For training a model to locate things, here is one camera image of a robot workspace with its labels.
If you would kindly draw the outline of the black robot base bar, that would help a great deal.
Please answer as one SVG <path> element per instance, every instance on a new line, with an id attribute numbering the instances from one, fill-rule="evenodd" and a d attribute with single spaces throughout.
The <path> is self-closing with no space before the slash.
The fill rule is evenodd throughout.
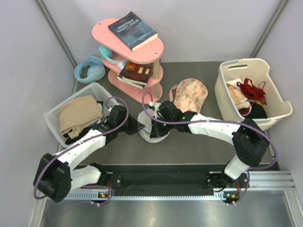
<path id="1" fill-rule="evenodd" d="M 242 192 L 246 173 L 236 180 L 223 176 L 224 164 L 103 165 L 101 179 L 87 188 L 111 187 L 115 195 L 210 195 L 231 190 Z"/>

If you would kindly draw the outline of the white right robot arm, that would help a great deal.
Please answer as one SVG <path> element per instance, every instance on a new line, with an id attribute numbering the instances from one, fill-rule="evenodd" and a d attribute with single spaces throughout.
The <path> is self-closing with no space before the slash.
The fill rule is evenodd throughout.
<path id="1" fill-rule="evenodd" d="M 221 175 L 221 182 L 226 187 L 234 186 L 243 172 L 258 167 L 269 147 L 261 129 L 249 118 L 243 122 L 225 122 L 193 111 L 182 112 L 171 101 L 149 102 L 149 108 L 154 111 L 151 138 L 164 137 L 175 129 L 216 138 L 234 146 L 236 154 Z"/>

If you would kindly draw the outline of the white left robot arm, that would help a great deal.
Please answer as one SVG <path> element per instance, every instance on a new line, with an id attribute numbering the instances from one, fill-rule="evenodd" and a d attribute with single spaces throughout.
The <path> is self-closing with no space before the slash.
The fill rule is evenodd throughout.
<path id="1" fill-rule="evenodd" d="M 61 202 L 70 191 L 88 184 L 103 187 L 107 175 L 100 165 L 92 164 L 78 169 L 77 166 L 96 150 L 106 146 L 119 133 L 133 135 L 144 128 L 130 114 L 125 106 L 116 105 L 103 122 L 97 123 L 78 141 L 54 155 L 42 156 L 34 178 L 34 198 L 37 192 L 54 202 Z"/>

